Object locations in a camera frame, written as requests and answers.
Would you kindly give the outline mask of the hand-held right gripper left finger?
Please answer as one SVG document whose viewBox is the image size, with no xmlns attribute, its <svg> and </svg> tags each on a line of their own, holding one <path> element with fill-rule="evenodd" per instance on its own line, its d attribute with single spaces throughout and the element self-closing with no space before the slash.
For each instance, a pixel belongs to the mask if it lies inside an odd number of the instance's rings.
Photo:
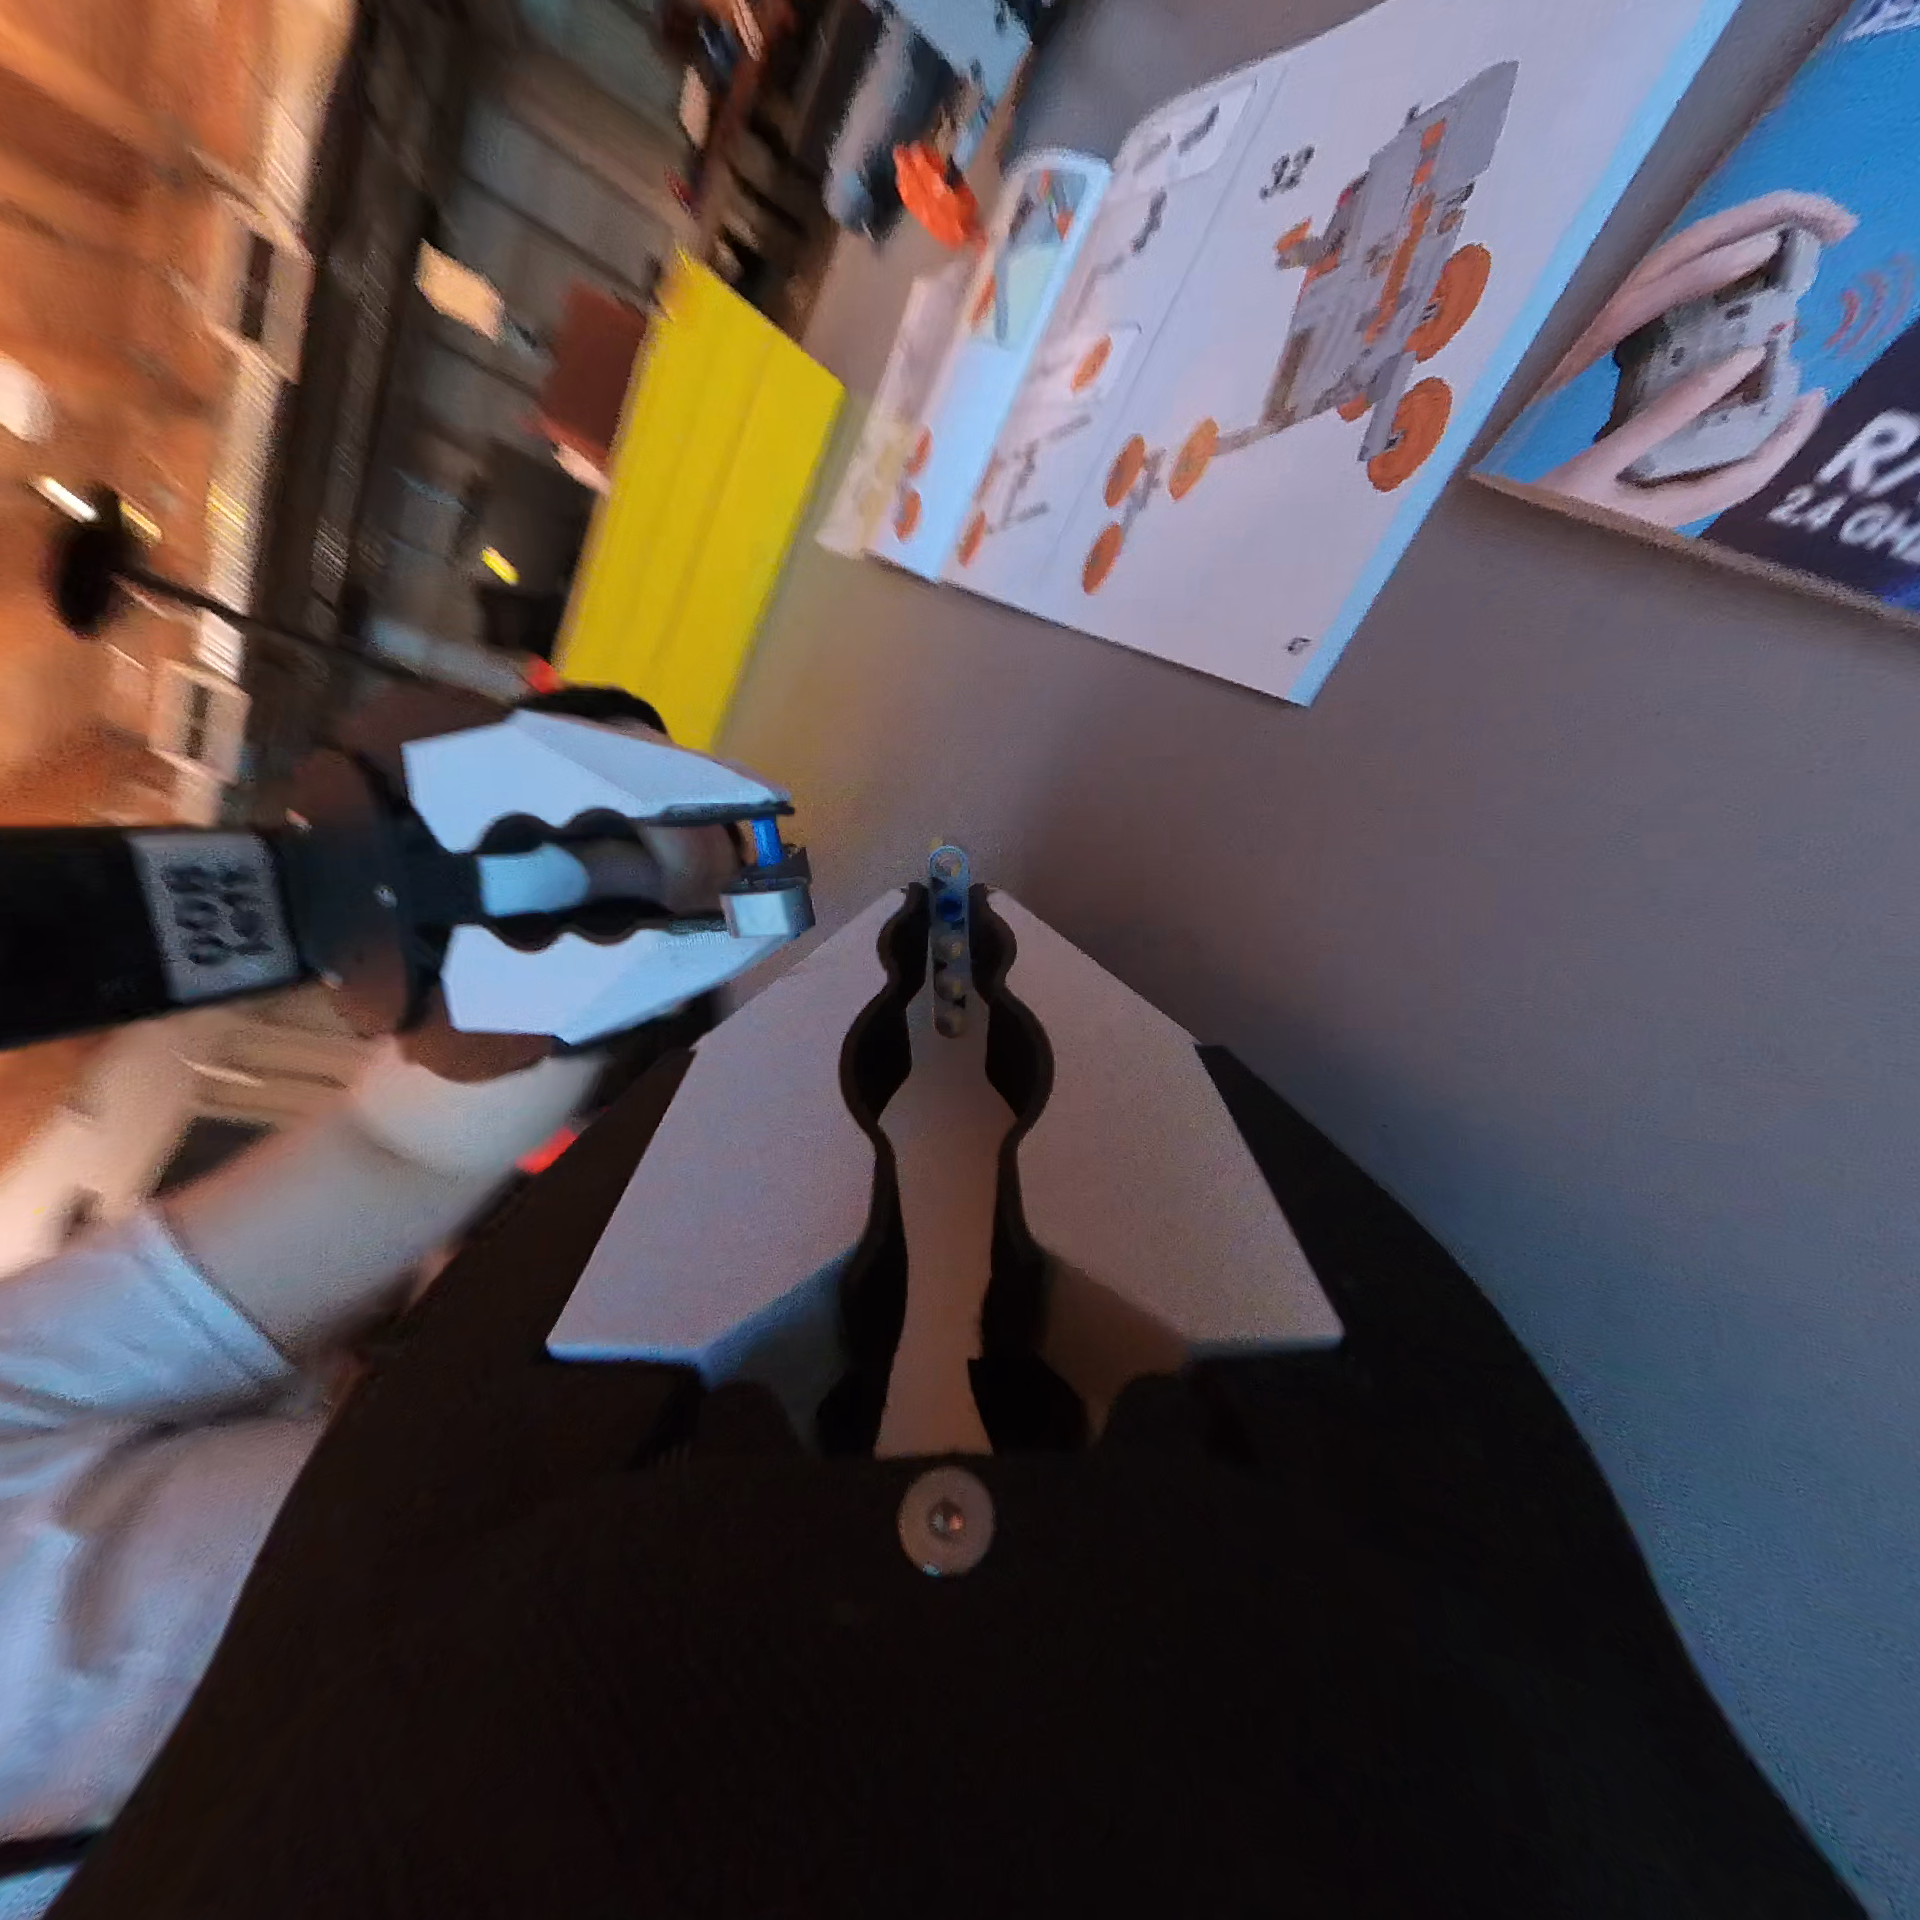
<svg viewBox="0 0 1920 1920">
<path fill-rule="evenodd" d="M 922 987 L 906 884 L 701 1039 L 546 1354 L 763 1386 L 818 1452 L 876 1452 L 908 1284 L 881 1121 Z"/>
</svg>

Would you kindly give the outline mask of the grey toy robot model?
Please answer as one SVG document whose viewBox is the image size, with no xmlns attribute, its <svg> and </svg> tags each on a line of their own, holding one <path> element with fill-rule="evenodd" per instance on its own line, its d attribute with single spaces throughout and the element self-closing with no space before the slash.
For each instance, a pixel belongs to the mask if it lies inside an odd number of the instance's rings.
<svg viewBox="0 0 1920 1920">
<path fill-rule="evenodd" d="M 925 139 L 964 178 L 997 113 L 1038 54 L 1049 3 L 869 6 L 878 18 L 822 172 L 822 211 L 870 243 L 912 220 L 894 146 Z"/>
</svg>

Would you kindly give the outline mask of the person's white t-shirt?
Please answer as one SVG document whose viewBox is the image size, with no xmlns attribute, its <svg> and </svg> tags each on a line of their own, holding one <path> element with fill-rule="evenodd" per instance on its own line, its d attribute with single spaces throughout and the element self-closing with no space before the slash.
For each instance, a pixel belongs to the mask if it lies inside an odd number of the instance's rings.
<svg viewBox="0 0 1920 1920">
<path fill-rule="evenodd" d="M 153 1210 L 5 1280 L 5 1842 L 129 1801 L 323 1432 Z"/>
</svg>

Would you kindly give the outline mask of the person's left hand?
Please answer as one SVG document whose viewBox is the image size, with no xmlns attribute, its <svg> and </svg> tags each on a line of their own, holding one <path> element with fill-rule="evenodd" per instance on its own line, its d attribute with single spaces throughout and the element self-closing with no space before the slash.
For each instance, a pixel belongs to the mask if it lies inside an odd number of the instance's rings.
<svg viewBox="0 0 1920 1920">
<path fill-rule="evenodd" d="M 641 905 L 674 922 L 720 918 L 740 874 L 736 832 L 720 824 L 648 824 L 635 835 L 600 839 L 581 859 L 595 900 Z"/>
</svg>

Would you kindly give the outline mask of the orange toy wheel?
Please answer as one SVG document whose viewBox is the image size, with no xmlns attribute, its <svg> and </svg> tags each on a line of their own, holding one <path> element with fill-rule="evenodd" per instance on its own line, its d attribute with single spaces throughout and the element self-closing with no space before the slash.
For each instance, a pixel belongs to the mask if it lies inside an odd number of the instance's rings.
<svg viewBox="0 0 1920 1920">
<path fill-rule="evenodd" d="M 942 249 L 973 249 L 982 236 L 977 192 L 958 164 L 925 139 L 894 146 L 904 211 Z"/>
</svg>

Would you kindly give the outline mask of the brown cardboard box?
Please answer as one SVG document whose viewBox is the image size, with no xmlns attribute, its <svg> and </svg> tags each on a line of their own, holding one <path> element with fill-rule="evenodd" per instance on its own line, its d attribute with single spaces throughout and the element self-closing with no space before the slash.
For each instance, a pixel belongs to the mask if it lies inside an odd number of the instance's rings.
<svg viewBox="0 0 1920 1920">
<path fill-rule="evenodd" d="M 538 433 L 563 472 L 596 496 L 611 492 L 613 449 L 648 329 L 641 306 L 577 280 L 549 336 Z"/>
</svg>

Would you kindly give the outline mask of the grey desk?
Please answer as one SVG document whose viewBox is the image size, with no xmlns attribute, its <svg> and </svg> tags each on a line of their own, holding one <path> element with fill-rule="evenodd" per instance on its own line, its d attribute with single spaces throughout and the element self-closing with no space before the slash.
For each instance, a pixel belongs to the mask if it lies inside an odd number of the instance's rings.
<svg viewBox="0 0 1920 1920">
<path fill-rule="evenodd" d="M 728 751 L 826 929 L 952 838 L 1389 1190 L 1916 1916 L 1916 630 L 1466 479 L 1293 711 L 805 531 Z"/>
</svg>

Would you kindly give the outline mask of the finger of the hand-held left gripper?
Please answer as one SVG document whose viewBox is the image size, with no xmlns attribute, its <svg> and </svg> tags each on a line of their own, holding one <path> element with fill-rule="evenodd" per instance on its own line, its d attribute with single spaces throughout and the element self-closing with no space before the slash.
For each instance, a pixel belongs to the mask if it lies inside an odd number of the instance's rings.
<svg viewBox="0 0 1920 1920">
<path fill-rule="evenodd" d="M 452 856 L 533 848 L 592 822 L 750 825 L 793 809 L 779 787 L 653 729 L 552 711 L 406 740 L 400 771 L 413 815 Z"/>
<path fill-rule="evenodd" d="M 448 1022 L 469 1035 L 546 1039 L 588 1047 L 672 1014 L 752 967 L 752 943 L 728 929 L 637 929 L 617 943 L 565 931 L 542 948 L 492 929 L 457 929 L 441 960 Z"/>
</svg>

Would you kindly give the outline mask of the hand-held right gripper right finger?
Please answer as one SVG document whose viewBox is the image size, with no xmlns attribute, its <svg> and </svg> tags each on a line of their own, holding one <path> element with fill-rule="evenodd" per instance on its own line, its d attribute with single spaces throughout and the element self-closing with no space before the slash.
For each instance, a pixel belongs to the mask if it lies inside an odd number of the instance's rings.
<svg viewBox="0 0 1920 1920">
<path fill-rule="evenodd" d="M 994 1452 L 1075 1452 L 1209 1360 L 1341 1322 L 1201 1042 L 1011 895 L 971 895 L 982 1071 L 1009 1112 L 971 1392 Z"/>
</svg>

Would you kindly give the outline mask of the light grey holed beam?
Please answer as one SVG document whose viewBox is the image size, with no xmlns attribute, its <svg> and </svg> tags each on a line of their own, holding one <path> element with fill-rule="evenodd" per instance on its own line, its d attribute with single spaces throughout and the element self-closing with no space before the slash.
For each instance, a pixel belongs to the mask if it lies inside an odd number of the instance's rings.
<svg viewBox="0 0 1920 1920">
<path fill-rule="evenodd" d="M 929 986 L 932 1032 L 961 1041 L 973 998 L 971 866 L 955 843 L 929 854 Z"/>
</svg>

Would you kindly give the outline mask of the dark grey angled beam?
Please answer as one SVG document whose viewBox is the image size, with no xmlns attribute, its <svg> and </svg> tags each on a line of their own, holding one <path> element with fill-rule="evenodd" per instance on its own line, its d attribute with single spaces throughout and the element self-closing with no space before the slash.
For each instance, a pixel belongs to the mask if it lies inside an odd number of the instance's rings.
<svg viewBox="0 0 1920 1920">
<path fill-rule="evenodd" d="M 784 839 L 784 817 L 776 811 L 734 827 L 740 866 L 720 895 L 728 931 L 745 943 L 796 943 L 816 924 L 810 856 Z"/>
</svg>

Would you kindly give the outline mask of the blue manual booklet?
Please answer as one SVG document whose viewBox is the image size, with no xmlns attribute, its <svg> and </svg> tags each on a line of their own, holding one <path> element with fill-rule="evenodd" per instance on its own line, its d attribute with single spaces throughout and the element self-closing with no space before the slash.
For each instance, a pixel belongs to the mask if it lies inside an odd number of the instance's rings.
<svg viewBox="0 0 1920 1920">
<path fill-rule="evenodd" d="M 1840 12 L 1476 479 L 1916 627 L 1916 3 Z"/>
</svg>

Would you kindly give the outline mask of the white window paper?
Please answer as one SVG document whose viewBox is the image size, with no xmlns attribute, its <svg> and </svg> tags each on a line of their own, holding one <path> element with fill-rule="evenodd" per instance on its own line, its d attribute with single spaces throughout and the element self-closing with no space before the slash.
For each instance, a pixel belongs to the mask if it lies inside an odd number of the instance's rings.
<svg viewBox="0 0 1920 1920">
<path fill-rule="evenodd" d="M 417 290 L 443 321 L 452 321 L 493 346 L 499 343 L 507 306 L 490 278 L 438 248 L 421 243 Z"/>
</svg>

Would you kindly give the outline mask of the yellow storage bin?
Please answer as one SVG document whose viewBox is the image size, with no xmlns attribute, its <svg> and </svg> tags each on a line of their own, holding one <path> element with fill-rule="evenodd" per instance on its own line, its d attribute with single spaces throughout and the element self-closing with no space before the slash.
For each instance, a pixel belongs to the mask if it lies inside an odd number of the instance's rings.
<svg viewBox="0 0 1920 1920">
<path fill-rule="evenodd" d="M 844 402 L 822 364 L 680 254 L 568 596 L 561 678 L 622 688 L 714 752 Z"/>
</svg>

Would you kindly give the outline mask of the open instruction booklet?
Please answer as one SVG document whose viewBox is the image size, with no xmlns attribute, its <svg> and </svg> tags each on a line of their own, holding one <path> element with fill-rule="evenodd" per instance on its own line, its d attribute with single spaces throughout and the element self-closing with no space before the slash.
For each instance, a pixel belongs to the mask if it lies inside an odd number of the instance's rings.
<svg viewBox="0 0 1920 1920">
<path fill-rule="evenodd" d="M 822 542 L 1309 705 L 1738 6 L 1261 6 L 915 278 Z"/>
</svg>

